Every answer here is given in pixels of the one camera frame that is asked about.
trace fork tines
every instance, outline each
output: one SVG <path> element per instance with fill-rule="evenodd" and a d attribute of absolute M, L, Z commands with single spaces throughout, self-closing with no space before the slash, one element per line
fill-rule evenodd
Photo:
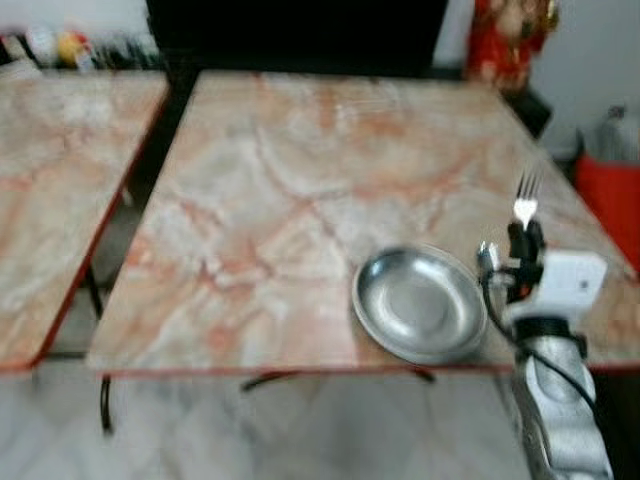
<path fill-rule="evenodd" d="M 540 174 L 537 171 L 533 173 L 523 173 L 518 184 L 518 192 L 516 198 L 533 199 L 538 194 L 540 187 Z"/>

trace red container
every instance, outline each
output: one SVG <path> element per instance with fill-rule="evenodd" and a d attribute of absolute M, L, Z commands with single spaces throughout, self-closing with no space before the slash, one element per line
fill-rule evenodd
<path fill-rule="evenodd" d="M 640 272 L 640 166 L 578 160 L 576 188 L 607 233 Z"/>

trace silver plate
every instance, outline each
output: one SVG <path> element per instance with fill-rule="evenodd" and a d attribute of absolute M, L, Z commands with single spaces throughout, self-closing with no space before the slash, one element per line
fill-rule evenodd
<path fill-rule="evenodd" d="M 412 363 L 460 359 L 478 348 L 486 328 L 473 275 L 434 247 L 384 250 L 358 270 L 352 295 L 369 335 Z"/>

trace pink marble surface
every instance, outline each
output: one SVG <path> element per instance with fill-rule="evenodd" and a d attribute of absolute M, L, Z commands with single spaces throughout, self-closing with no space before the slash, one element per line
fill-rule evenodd
<path fill-rule="evenodd" d="M 164 98 L 160 75 L 0 82 L 0 370 L 33 366 Z"/>
<path fill-rule="evenodd" d="M 90 351 L 112 373 L 364 370 L 402 363 L 354 319 L 379 249 L 430 243 L 475 268 L 507 244 L 523 170 L 553 246 L 611 264 L 583 329 L 598 365 L 640 361 L 638 289 L 570 186 L 492 93 L 442 83 L 203 74 Z M 467 366 L 504 367 L 493 330 Z"/>

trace red decoration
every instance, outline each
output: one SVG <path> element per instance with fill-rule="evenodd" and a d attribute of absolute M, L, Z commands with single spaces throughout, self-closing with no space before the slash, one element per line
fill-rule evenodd
<path fill-rule="evenodd" d="M 476 0 L 467 76 L 505 93 L 524 89 L 532 57 L 557 25 L 553 0 Z"/>

